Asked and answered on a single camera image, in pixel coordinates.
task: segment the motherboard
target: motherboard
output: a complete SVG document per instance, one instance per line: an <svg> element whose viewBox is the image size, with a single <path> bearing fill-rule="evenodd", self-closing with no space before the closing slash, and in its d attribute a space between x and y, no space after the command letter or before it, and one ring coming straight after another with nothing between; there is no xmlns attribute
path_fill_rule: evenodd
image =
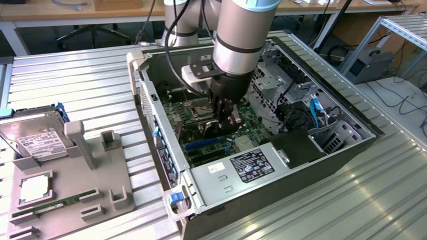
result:
<svg viewBox="0 0 427 240"><path fill-rule="evenodd" d="M165 102L162 107L192 168L258 146L272 135L244 98L238 107L242 124L237 131L208 139L200 130L200 126L214 120L206 97Z"/></svg>

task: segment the warning label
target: warning label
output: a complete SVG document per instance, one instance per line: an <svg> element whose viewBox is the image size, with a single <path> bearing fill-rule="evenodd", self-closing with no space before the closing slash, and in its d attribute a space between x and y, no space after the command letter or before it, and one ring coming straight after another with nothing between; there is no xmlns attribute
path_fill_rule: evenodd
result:
<svg viewBox="0 0 427 240"><path fill-rule="evenodd" d="M20 137L17 141L34 158L65 152L65 146L56 131Z"/></svg>
<svg viewBox="0 0 427 240"><path fill-rule="evenodd" d="M274 171L260 149L249 151L229 160L245 184Z"/></svg>

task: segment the open computer chassis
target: open computer chassis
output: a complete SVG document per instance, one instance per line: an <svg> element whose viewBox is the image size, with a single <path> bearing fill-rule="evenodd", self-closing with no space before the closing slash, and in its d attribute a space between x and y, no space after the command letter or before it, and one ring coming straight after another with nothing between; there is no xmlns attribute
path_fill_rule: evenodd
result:
<svg viewBox="0 0 427 240"><path fill-rule="evenodd" d="M212 50L210 44L173 48L174 69L208 59ZM184 133L185 140L180 131L185 124L212 120L206 101L182 90L162 49L141 53L136 109L168 216L181 225L182 239L200 238L332 175L384 135L270 37L238 104L245 122L234 134L200 147L197 128L186 130L193 134ZM170 201L178 193L181 201Z"/></svg>

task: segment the slotted aluminum surface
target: slotted aluminum surface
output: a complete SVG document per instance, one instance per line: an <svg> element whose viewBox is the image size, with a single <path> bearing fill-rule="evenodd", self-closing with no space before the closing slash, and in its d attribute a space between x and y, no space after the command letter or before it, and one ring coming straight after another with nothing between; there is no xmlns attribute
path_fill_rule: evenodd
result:
<svg viewBox="0 0 427 240"><path fill-rule="evenodd" d="M380 24L427 51L427 17L424 15L386 16Z"/></svg>
<svg viewBox="0 0 427 240"><path fill-rule="evenodd" d="M282 36L284 43L380 127L385 137L336 174L204 239L424 238L424 152L305 45L292 35L277 33L276 36ZM60 100L70 119L82 120L84 125L89 125L84 135L86 138L105 129L114 129L122 136L136 210L70 234L65 239L180 238L160 200L162 191L158 177L141 126L134 118L130 87L122 79L126 71L125 53L136 49L125 46L18 57L13 64L9 92L10 97L16 95L9 107L28 108ZM105 56L109 62L98 59ZM0 163L4 164L0 166L0 234L5 233L8 220L10 160L12 151L4 148L0 152Z"/></svg>

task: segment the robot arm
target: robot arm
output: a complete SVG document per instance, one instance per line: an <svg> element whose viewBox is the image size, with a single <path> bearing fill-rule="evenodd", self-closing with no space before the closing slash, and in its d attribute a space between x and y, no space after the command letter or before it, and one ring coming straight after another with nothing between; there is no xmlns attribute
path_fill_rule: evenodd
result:
<svg viewBox="0 0 427 240"><path fill-rule="evenodd" d="M176 31L169 38L169 45L196 44L197 19L201 19L201 1L204 4L208 26L214 29L217 0L193 0L186 6L182 18L176 24ZM206 95L216 122L205 126L205 138L233 133L240 126L237 103L246 93L262 46L281 0L222 0L217 17L216 39L212 58L193 62L182 67L181 77L188 85L201 90L197 85L208 83ZM166 6L165 25L170 27L173 5Z"/></svg>

